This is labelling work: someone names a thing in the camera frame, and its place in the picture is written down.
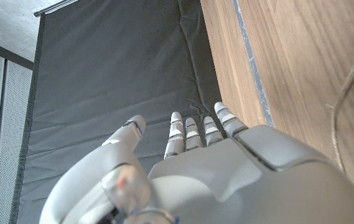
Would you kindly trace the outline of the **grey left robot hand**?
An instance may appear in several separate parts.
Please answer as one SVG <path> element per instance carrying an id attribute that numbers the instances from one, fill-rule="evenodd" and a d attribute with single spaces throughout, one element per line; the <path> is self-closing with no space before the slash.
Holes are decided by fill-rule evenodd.
<path id="1" fill-rule="evenodd" d="M 145 172 L 130 118 L 55 184 L 41 223 L 354 223 L 354 185 L 324 155 L 223 103 L 203 121 L 172 113 L 164 159 Z"/>

